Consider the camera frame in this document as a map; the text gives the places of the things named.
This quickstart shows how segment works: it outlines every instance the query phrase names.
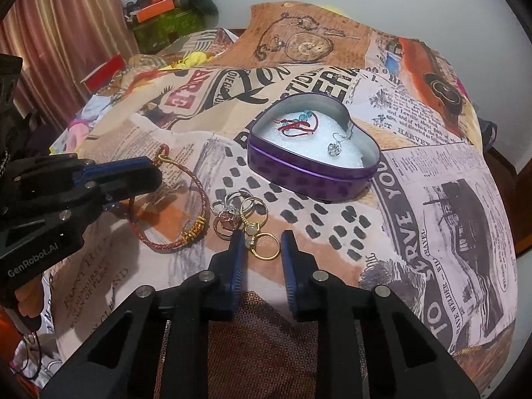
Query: finger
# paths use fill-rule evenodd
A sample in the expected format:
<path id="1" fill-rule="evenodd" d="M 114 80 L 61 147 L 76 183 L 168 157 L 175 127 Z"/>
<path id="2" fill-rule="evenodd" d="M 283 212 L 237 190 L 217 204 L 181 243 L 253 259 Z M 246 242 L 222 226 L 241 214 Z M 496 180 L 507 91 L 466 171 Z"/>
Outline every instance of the finger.
<path id="1" fill-rule="evenodd" d="M 23 316 L 35 318 L 44 309 L 44 289 L 43 285 L 39 287 L 24 301 L 19 303 L 19 312 Z"/>
<path id="2" fill-rule="evenodd" d="M 40 287 L 42 287 L 41 275 L 34 277 L 27 284 L 17 289 L 15 291 L 15 297 L 18 301 L 23 302 Z"/>

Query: gemstone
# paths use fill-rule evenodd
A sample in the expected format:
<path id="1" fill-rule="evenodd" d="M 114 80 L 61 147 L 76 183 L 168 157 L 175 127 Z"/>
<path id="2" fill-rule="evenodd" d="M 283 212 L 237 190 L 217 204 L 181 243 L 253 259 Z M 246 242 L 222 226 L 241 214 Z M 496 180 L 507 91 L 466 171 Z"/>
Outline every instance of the gemstone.
<path id="1" fill-rule="evenodd" d="M 341 152 L 340 144 L 329 144 L 329 147 L 327 147 L 327 153 L 329 153 L 329 156 L 335 157 L 338 156 Z"/>
<path id="2" fill-rule="evenodd" d="M 259 227 L 256 224 L 246 226 L 247 235 L 255 235 L 259 232 Z"/>

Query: pile of rings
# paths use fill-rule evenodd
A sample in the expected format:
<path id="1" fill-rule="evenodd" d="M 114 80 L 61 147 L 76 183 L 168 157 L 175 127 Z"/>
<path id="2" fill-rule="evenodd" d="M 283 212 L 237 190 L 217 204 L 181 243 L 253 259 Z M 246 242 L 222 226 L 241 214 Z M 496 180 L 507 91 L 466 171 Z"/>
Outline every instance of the pile of rings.
<path id="1" fill-rule="evenodd" d="M 233 198 L 243 197 L 240 207 L 232 205 Z M 255 212 L 256 206 L 264 207 L 265 216 L 261 222 L 252 222 L 249 217 Z M 230 240 L 232 233 L 237 229 L 243 229 L 247 235 L 246 247 L 259 260 L 271 261 L 277 258 L 281 252 L 281 245 L 275 235 L 269 232 L 261 232 L 268 221 L 268 207 L 261 199 L 254 197 L 247 189 L 240 189 L 233 193 L 226 195 L 224 199 L 217 199 L 211 204 L 211 211 L 216 215 L 213 228 L 216 235 L 222 240 Z M 257 241 L 260 238 L 272 238 L 277 244 L 277 251 L 271 256 L 262 256 L 256 251 Z"/>

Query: striped curtain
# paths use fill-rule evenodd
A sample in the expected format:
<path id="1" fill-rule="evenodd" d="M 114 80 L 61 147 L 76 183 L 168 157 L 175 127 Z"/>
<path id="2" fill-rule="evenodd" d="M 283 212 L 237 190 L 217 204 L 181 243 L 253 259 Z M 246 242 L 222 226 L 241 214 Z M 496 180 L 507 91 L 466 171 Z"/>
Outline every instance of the striped curtain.
<path id="1" fill-rule="evenodd" d="M 89 91 L 80 81 L 120 54 L 138 53 L 120 0 L 17 0 L 0 22 L 0 52 L 24 59 L 15 104 L 64 129 Z"/>

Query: white foam padding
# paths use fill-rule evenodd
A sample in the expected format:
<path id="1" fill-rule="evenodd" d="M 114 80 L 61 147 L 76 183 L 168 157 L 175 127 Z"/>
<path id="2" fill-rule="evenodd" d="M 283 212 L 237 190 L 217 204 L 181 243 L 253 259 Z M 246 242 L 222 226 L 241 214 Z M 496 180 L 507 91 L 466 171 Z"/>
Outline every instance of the white foam padding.
<path id="1" fill-rule="evenodd" d="M 327 147 L 329 144 L 336 142 L 332 136 L 333 133 L 340 134 L 340 136 L 336 135 L 336 139 L 340 141 L 346 136 L 346 133 L 333 118 L 320 112 L 314 111 L 314 113 L 318 117 L 318 129 L 314 133 L 309 133 L 308 135 L 303 135 L 300 137 L 289 138 L 284 136 L 283 133 L 278 130 L 281 127 L 281 124 L 272 121 L 271 124 L 268 124 L 264 127 L 263 131 L 260 133 L 260 136 L 266 141 L 272 142 L 281 148 L 314 161 L 338 166 L 340 168 L 364 168 L 362 163 L 362 153 L 355 145 L 356 132 L 353 132 L 351 139 L 346 139 L 340 143 L 341 153 L 338 156 L 332 157 L 327 153 Z M 300 114 L 302 113 L 297 112 L 284 114 L 277 119 L 293 120 L 297 119 Z M 310 123 L 310 128 L 312 129 L 315 126 L 314 117 L 310 117 L 308 122 Z M 285 133 L 293 135 L 301 133 L 301 131 L 290 129 Z"/>

